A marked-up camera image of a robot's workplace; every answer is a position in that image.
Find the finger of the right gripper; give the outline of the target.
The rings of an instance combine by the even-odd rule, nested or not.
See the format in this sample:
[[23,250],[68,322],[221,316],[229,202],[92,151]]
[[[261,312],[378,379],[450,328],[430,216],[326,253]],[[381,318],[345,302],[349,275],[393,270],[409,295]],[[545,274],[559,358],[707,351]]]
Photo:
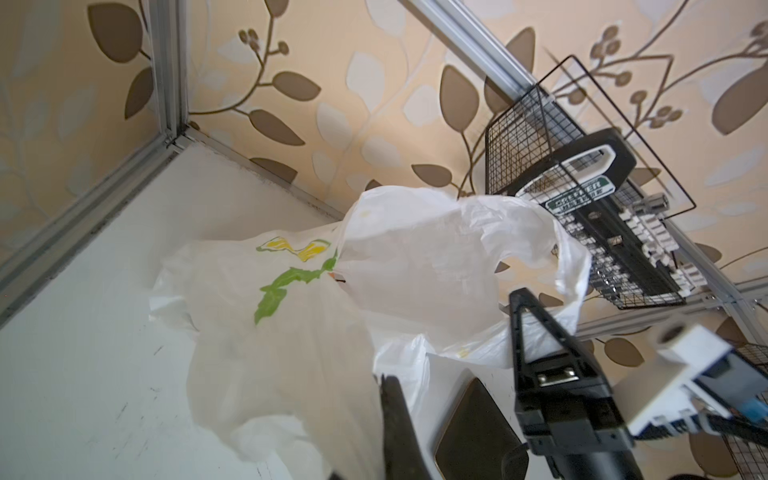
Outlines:
[[594,359],[528,289],[509,294],[516,375],[593,375]]

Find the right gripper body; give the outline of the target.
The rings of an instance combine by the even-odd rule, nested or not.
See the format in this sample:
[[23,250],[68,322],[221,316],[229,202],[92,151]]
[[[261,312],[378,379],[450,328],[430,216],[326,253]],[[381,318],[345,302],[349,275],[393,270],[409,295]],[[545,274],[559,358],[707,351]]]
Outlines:
[[515,415],[555,479],[641,479],[634,441],[594,356],[560,352],[514,367]]

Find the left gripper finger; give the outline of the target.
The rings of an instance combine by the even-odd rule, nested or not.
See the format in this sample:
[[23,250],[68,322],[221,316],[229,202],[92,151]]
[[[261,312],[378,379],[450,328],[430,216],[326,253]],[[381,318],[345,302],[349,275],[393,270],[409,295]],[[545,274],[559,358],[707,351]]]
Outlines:
[[380,400],[385,478],[430,479],[401,383],[396,376],[381,377]]

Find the white plastic bag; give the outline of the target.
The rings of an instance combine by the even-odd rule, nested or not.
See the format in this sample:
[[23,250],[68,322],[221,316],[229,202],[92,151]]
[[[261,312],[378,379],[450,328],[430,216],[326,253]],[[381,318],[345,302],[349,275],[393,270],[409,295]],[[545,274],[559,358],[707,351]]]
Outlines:
[[556,263],[554,316],[574,332],[591,256],[551,214],[398,186],[363,193],[335,224],[183,246],[150,316],[195,334],[192,417],[241,459],[277,457],[296,479],[381,479],[380,375],[417,410],[430,355],[511,366],[495,274],[509,259]]

